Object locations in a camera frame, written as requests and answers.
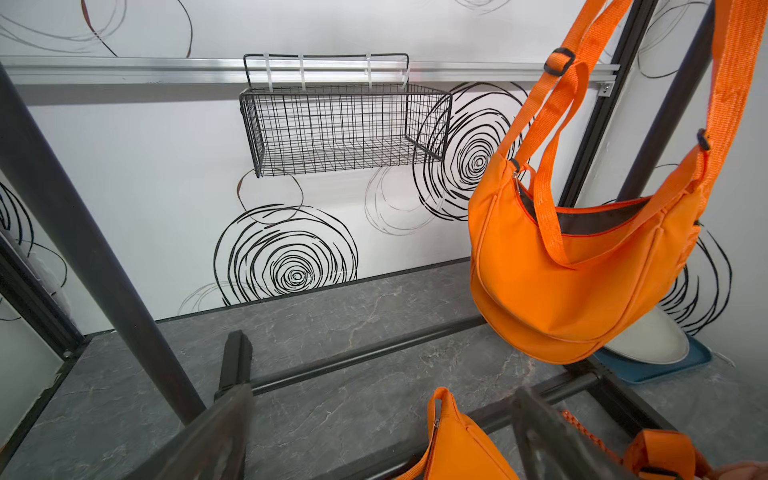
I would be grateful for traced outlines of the teal tray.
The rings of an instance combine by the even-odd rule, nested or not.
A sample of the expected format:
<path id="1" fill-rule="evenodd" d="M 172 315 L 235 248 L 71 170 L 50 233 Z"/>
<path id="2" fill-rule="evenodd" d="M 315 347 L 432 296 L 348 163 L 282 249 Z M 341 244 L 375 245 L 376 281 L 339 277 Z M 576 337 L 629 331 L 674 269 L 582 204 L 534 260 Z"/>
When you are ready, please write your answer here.
<path id="1" fill-rule="evenodd" d="M 673 364 L 650 364 L 630 360 L 618 354 L 601 349 L 595 357 L 619 379 L 632 385 L 640 385 L 670 377 L 672 375 L 702 367 L 712 361 L 711 350 L 696 338 L 687 335 L 689 353 Z"/>

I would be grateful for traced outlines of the black corner frame post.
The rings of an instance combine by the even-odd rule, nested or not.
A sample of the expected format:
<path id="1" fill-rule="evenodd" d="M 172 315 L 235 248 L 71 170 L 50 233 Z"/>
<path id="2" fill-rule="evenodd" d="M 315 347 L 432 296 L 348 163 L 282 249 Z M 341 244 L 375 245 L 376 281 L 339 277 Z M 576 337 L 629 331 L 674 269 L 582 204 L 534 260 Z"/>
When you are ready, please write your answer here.
<path id="1" fill-rule="evenodd" d="M 1 296 L 61 359 L 78 357 L 86 344 L 67 313 L 36 279 L 14 243 L 1 235 Z"/>

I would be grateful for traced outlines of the white plate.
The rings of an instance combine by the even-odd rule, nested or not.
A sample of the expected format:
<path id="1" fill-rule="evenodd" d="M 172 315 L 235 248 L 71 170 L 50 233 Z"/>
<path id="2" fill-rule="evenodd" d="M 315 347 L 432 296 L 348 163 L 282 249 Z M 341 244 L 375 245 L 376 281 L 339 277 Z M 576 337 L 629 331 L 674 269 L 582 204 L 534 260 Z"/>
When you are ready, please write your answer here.
<path id="1" fill-rule="evenodd" d="M 604 348 L 629 360 L 670 365 L 687 357 L 690 344 L 684 331 L 671 316 L 660 307 L 655 307 Z"/>

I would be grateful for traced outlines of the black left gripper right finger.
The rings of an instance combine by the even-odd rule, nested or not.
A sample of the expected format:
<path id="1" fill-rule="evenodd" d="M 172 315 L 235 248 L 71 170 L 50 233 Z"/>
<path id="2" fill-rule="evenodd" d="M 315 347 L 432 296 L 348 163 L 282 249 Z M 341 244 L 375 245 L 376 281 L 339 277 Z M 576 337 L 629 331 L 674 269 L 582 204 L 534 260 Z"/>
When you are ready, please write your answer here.
<path id="1" fill-rule="evenodd" d="M 512 396 L 512 426 L 528 479 L 633 479 L 531 389 Z"/>

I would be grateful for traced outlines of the right black frame post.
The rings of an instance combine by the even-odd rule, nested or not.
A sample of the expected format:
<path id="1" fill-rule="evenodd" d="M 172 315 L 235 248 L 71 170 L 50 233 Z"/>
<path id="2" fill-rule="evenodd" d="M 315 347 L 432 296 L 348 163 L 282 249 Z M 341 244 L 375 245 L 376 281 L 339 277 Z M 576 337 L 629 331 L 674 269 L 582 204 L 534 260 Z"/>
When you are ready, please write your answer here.
<path id="1" fill-rule="evenodd" d="M 618 104 L 624 84 L 645 37 L 657 0 L 634 1 L 618 44 L 612 55 L 612 62 L 619 65 L 612 91 L 607 97 L 598 97 L 596 105 L 582 137 L 574 163 L 569 172 L 558 205 L 574 207 L 592 169 L 600 144 L 607 131 L 611 117 Z"/>

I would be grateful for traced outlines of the dark grey clothes rack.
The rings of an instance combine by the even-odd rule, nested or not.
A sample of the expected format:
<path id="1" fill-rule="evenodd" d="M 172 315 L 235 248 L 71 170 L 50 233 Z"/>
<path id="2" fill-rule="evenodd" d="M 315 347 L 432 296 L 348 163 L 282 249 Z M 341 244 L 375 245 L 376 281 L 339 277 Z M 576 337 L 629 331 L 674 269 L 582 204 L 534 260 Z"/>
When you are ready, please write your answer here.
<path id="1" fill-rule="evenodd" d="M 8 74 L 1 77 L 1 167 L 48 231 L 91 296 L 122 336 L 131 353 L 184 424 L 206 408 L 179 360 L 152 319 L 136 289 L 85 206 Z M 248 378 L 251 345 L 241 332 L 229 336 L 224 367 L 230 384 L 258 387 Z M 554 405 L 588 392 L 627 434 L 663 427 L 666 420 L 597 360 L 567 366 L 563 375 L 539 384 L 534 393 Z M 488 432 L 512 425 L 512 397 L 478 411 L 478 425 Z"/>

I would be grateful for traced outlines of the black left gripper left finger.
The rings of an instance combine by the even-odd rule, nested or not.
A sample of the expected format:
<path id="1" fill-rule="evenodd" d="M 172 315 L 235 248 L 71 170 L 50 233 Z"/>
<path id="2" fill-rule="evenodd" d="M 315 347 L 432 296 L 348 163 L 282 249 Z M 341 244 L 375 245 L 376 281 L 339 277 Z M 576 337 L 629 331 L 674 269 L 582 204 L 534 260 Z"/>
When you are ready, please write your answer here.
<path id="1" fill-rule="evenodd" d="M 242 479 L 253 412 L 251 389 L 230 389 L 126 477 Z"/>

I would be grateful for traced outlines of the orange crescent shoulder bag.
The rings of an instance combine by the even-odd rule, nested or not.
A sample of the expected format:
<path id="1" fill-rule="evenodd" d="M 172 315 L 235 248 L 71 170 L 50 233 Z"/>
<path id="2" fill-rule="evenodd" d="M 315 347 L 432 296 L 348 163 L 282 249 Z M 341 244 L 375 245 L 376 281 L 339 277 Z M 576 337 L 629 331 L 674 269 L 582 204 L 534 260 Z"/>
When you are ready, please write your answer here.
<path id="1" fill-rule="evenodd" d="M 589 357 L 670 290 L 739 129 L 767 20 L 763 1 L 715 4 L 707 123 L 655 194 L 559 207 L 551 180 L 560 135 L 628 9 L 583 6 L 469 202 L 473 300 L 508 343 L 550 364 Z"/>

